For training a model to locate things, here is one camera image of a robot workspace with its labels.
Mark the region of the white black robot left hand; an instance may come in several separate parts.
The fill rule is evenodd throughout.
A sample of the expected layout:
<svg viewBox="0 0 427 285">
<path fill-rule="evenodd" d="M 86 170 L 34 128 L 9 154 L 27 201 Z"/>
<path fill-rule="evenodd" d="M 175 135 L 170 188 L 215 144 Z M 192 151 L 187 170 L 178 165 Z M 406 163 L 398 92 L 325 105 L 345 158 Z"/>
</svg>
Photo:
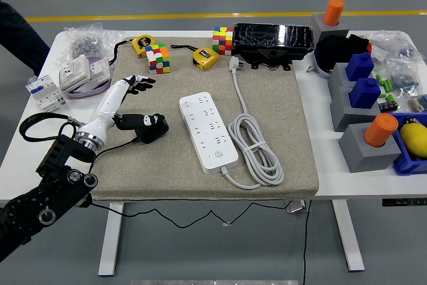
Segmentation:
<svg viewBox="0 0 427 285">
<path fill-rule="evenodd" d="M 134 130 L 137 139 L 149 144 L 168 130 L 165 117 L 161 114 L 123 114 L 117 110 L 127 94 L 138 94 L 151 89 L 154 79 L 142 75 L 132 75 L 115 82 L 104 94 L 89 122 L 81 126 L 75 141 L 87 148 L 97 151 L 104 147 L 107 141 L 107 130 L 115 125 L 120 130 Z"/>
</svg>

